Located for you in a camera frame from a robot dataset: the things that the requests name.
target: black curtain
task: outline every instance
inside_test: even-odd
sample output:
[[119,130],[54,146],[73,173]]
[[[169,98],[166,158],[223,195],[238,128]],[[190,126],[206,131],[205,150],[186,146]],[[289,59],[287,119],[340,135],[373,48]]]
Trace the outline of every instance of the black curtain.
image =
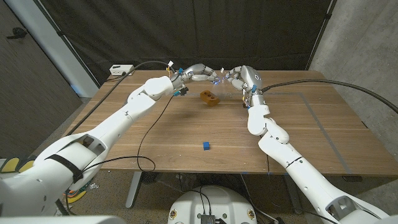
[[[328,1],[41,0],[102,84],[113,64],[304,70]],[[146,69],[164,69],[158,65]]]

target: brown block with hole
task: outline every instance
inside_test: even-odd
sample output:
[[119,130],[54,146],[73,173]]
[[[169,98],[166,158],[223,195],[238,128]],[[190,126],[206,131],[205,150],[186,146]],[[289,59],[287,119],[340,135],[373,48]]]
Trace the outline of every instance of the brown block with hole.
[[207,105],[209,105],[209,106],[215,106],[217,103],[220,102],[220,99],[208,90],[201,92],[200,98],[201,98],[201,100],[206,102]]

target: table top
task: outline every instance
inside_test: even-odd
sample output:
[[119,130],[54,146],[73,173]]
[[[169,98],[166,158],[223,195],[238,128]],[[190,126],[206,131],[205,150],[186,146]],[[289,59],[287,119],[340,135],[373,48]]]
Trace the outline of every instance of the table top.
[[[320,72],[313,71],[259,71],[259,74],[263,87],[303,78],[324,79]],[[120,83],[75,133],[93,129],[120,109],[129,94],[147,79],[164,75],[168,75],[168,72],[136,71]],[[71,127],[115,83],[105,83]],[[187,95],[171,100],[142,143],[140,156],[151,158],[156,163],[156,171],[286,173],[272,158],[267,163],[266,154],[257,145],[259,136],[249,133],[248,112],[242,107],[240,91],[227,81],[219,85],[193,82],[187,86]],[[221,101],[214,107],[207,106],[200,99],[203,90],[210,90]],[[110,150],[107,159],[136,156],[139,143],[170,97],[163,96],[149,114],[135,122]],[[299,83],[280,86],[267,91],[264,98],[271,112],[269,117],[289,133],[293,147],[322,174],[398,175],[398,163],[332,85]],[[203,142],[210,143],[210,150],[203,150]],[[102,168],[138,170],[136,161],[121,159],[105,163]],[[140,159],[139,163],[145,170],[153,168],[145,159]]]

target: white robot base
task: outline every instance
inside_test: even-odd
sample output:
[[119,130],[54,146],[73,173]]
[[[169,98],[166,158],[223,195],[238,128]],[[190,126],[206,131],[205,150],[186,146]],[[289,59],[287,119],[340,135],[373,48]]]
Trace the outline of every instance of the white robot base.
[[207,185],[197,187],[177,199],[170,209],[167,223],[214,222],[255,224],[257,217],[252,205],[240,194],[226,187]]

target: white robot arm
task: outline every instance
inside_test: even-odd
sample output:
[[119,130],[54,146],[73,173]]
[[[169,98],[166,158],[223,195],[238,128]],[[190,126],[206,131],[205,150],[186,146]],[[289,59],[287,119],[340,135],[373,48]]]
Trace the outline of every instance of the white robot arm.
[[381,209],[329,183],[289,143],[287,132],[272,118],[265,117],[269,114],[269,109],[261,93],[260,75],[255,69],[248,66],[236,67],[227,74],[227,78],[237,90],[243,90],[244,103],[249,112],[248,129],[253,135],[263,136],[259,141],[261,150],[286,169],[319,215],[341,224],[381,223],[384,222],[382,219],[389,217]]
[[50,214],[55,202],[67,190],[78,190],[99,171],[116,141],[139,118],[146,115],[162,95],[186,89],[184,83],[217,80],[215,72],[203,64],[168,77],[151,78],[134,90],[127,103],[94,129],[66,136],[46,148],[29,170],[0,179],[0,216]]

